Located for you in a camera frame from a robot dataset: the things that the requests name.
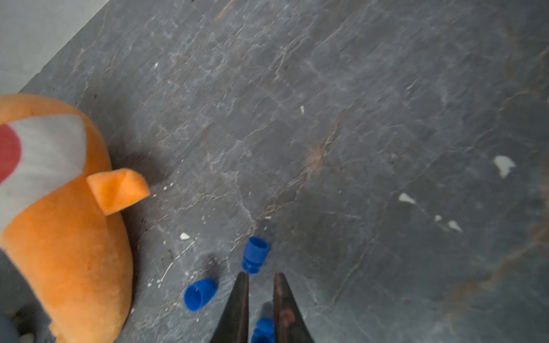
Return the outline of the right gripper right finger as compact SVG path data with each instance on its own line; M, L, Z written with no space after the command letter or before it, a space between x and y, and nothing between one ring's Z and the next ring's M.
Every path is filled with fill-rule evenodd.
M274 338L277 343L314 343L286 276L274 274Z

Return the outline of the removed blue stopper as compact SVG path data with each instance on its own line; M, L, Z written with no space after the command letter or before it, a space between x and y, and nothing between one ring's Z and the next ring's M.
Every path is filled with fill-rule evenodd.
M261 318L253 331L251 343L275 343L274 322L267 317Z
M249 275L260 272L267 258L270 245L259 237L250 237L244 249L242 268Z
M196 312L203 308L217 292L217 284L213 279L204 279L190 284L184 292L184 305Z

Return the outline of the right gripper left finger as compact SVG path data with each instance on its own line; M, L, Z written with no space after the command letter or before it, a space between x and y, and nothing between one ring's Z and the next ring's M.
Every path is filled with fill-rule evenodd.
M240 272L210 343L247 343L249 338L249 275Z

